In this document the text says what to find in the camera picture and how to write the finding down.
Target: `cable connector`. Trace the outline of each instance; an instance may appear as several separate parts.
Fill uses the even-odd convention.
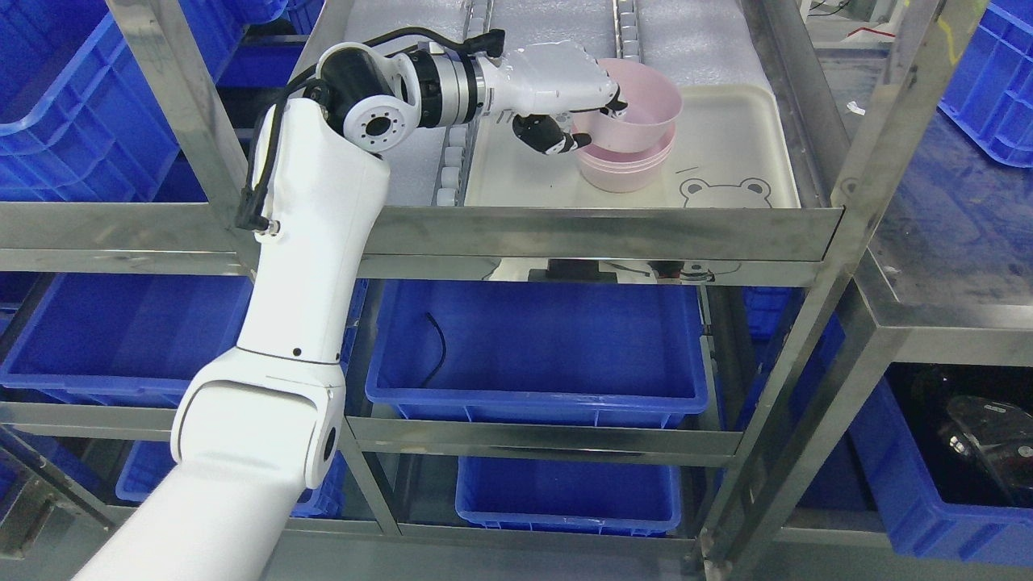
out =
[[[265,232],[269,228],[269,218],[261,215],[264,204],[264,188],[260,188],[260,191],[255,191],[250,187],[241,189],[241,203],[237,206],[233,225],[241,230]]]
[[[463,52],[467,54],[486,53],[489,57],[497,59],[502,56],[505,48],[506,31],[493,28],[483,34],[478,34],[472,38],[467,38],[463,42]]]

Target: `white foam sheet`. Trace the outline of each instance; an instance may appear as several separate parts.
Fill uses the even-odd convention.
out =
[[[344,39],[369,40],[405,26],[430,28],[453,39],[462,39],[466,23],[464,0],[358,0],[348,16]],[[415,44],[408,37],[378,50],[397,51]],[[390,164],[389,206],[430,206],[437,182],[438,163],[444,145],[444,128],[416,129],[408,140],[384,152]]]
[[[495,0],[492,28],[506,31],[506,49],[574,40],[597,59],[617,55],[611,0]]]
[[[739,0],[636,5],[643,62],[676,85],[754,85],[771,92]]]

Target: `white tray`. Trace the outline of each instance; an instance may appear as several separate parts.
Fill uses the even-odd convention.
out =
[[[775,97],[751,85],[683,87],[675,148],[660,179],[629,193],[595,188],[573,154],[544,156],[508,116],[480,123],[466,206],[800,208]]]

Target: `gray floor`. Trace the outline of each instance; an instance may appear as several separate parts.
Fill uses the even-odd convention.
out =
[[[58,512],[29,556],[0,561],[4,581],[69,579],[104,540],[85,520]],[[680,562],[621,555],[566,554],[432,545],[342,542],[306,534],[280,541],[262,581],[683,581]],[[776,544],[757,581],[1028,581],[1030,570],[900,557],[888,550]]]

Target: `stainless steel shelf frame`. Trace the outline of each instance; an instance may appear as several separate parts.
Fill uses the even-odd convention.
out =
[[[0,203],[0,270],[250,274],[256,246],[229,225],[244,181],[244,157],[178,2],[107,3],[209,203]],[[776,537],[813,538],[809,531],[820,530],[825,519],[795,515],[789,527],[780,527],[793,516],[792,493],[796,488],[803,492],[832,444],[825,450],[824,439],[797,436],[802,433],[797,429],[788,448],[779,446],[775,436],[786,417],[791,391],[787,388],[795,384],[847,288],[985,3],[912,0],[886,73],[852,143],[799,5],[794,0],[743,3],[778,98],[803,209],[385,208],[366,248],[359,273],[365,277],[480,279],[505,259],[604,257],[685,261],[703,272],[722,272],[709,265],[735,262],[741,266],[737,273],[706,282],[808,290],[753,420],[743,432],[348,416],[342,421],[340,449],[375,522],[292,520],[290,527],[394,541],[701,553],[708,575],[729,578],[747,577],[756,555]],[[299,68],[343,36],[351,4],[326,2]],[[871,337],[864,329],[849,339],[851,344],[867,344]],[[870,349],[862,349],[862,355],[876,357]],[[365,372],[353,365],[349,385],[364,385]],[[839,401],[837,393],[846,394],[844,398],[852,393],[846,387],[828,390],[835,392],[829,395],[834,401]],[[827,407],[818,401],[808,410],[806,419],[816,424],[811,435],[827,435],[818,433],[818,427],[835,432],[836,422],[847,415]],[[168,410],[0,403],[0,424],[39,434],[163,439],[170,418]],[[800,454],[790,454],[797,448]],[[685,539],[630,540],[484,530],[399,522],[397,499],[377,452],[681,464],[721,467],[724,477],[721,486],[711,491],[713,502],[700,508],[705,523],[698,543],[695,531]],[[778,455],[774,463],[773,455]],[[79,492],[72,495],[73,503],[84,512],[99,513],[98,521],[125,517],[125,509]],[[879,539],[875,528],[842,530],[843,537],[871,542]]]
[[[799,516],[796,503],[890,364],[1033,367],[1033,305],[904,302],[871,252],[838,315],[846,340],[788,444],[772,460],[768,482],[754,495],[760,510],[725,553],[739,567],[756,563],[773,538],[801,539],[795,526],[789,531],[783,523],[799,524],[791,517]],[[871,526],[862,521],[848,527],[849,545],[878,537],[863,534]]]

